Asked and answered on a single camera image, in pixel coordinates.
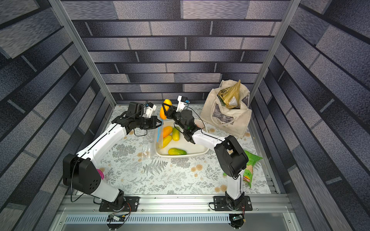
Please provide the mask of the green yellow mango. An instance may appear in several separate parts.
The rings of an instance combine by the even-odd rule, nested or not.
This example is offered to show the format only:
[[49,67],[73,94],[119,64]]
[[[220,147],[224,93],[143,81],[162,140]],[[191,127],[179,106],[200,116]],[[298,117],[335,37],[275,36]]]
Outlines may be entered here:
[[172,131],[172,140],[173,141],[179,141],[180,140],[180,130],[177,128],[177,127],[174,127],[173,128],[173,131]]

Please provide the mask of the white oval plastic tray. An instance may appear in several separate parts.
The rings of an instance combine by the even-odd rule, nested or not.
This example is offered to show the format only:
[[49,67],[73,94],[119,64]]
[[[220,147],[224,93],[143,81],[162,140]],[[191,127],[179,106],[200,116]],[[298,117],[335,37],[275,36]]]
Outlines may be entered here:
[[[209,148],[207,148],[207,147],[204,147],[204,146],[199,145],[199,144],[193,144],[193,143],[187,142],[185,140],[183,134],[180,134],[180,140],[179,141],[171,140],[171,142],[165,148],[160,149],[158,146],[159,146],[159,143],[163,141],[162,132],[163,132],[163,129],[166,126],[173,127],[174,122],[172,120],[163,121],[163,124],[162,124],[162,126],[161,126],[161,128],[158,132],[158,136],[157,136],[158,139],[157,139],[157,143],[156,143],[155,152],[159,157],[164,157],[164,158],[198,157],[198,156],[206,154],[209,151]],[[168,150],[171,149],[171,148],[178,148],[178,149],[184,150],[184,151],[187,152],[187,155],[170,156],[170,155],[168,155]]]

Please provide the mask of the orange yellow mango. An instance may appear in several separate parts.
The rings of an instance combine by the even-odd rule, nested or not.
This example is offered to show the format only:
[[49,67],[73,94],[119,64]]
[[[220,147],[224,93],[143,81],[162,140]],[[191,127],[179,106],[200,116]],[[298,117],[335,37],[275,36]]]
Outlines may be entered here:
[[164,105],[162,105],[160,109],[160,117],[162,120],[166,120],[167,117],[165,113],[169,110],[169,106],[172,106],[172,102],[169,99],[166,99],[163,103]]

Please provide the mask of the clear blue-zipper zip-top bag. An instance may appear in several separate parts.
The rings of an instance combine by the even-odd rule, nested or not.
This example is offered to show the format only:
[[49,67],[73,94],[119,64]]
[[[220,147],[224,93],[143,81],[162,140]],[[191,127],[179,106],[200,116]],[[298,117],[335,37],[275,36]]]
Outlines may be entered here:
[[142,149],[144,160],[151,159],[151,157],[155,154],[156,143],[158,139],[157,136],[161,128],[160,126],[157,129],[149,130],[148,128],[150,124],[153,124],[152,119],[145,117],[144,126],[143,126],[143,130],[145,130],[145,133],[144,133],[144,141],[143,141],[143,149]]

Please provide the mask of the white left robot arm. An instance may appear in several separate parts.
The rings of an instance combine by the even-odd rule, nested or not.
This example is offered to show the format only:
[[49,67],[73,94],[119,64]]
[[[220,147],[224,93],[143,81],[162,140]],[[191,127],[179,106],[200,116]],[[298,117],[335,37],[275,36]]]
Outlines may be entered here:
[[104,155],[121,139],[135,129],[153,130],[161,126],[161,121],[152,113],[153,103],[131,102],[128,110],[111,121],[111,125],[96,140],[76,154],[68,154],[63,159],[63,184],[71,190],[78,190],[123,207],[124,192],[105,182],[96,166]]

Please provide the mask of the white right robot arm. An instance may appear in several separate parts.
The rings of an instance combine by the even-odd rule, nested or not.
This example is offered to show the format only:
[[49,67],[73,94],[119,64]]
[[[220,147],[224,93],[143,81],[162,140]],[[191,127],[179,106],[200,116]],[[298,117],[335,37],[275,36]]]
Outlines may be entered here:
[[241,200],[242,172],[249,160],[247,154],[234,136],[223,138],[203,131],[195,123],[194,110],[187,109],[188,100],[182,100],[181,96],[179,99],[178,106],[162,103],[164,115],[180,128],[186,141],[214,150],[222,171],[227,175],[225,196],[233,202]]

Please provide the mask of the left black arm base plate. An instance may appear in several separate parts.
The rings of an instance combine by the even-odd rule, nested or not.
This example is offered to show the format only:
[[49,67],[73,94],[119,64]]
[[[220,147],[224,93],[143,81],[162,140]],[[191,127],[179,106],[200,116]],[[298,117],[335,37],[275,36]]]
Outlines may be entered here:
[[140,197],[119,195],[114,202],[102,200],[99,212],[136,212]]

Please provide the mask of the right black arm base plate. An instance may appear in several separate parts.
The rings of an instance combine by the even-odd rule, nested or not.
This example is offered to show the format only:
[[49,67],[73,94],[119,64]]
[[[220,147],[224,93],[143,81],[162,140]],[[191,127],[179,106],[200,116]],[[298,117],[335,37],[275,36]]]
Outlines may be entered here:
[[242,195],[237,200],[229,196],[214,196],[215,211],[252,211],[252,203],[249,196]]

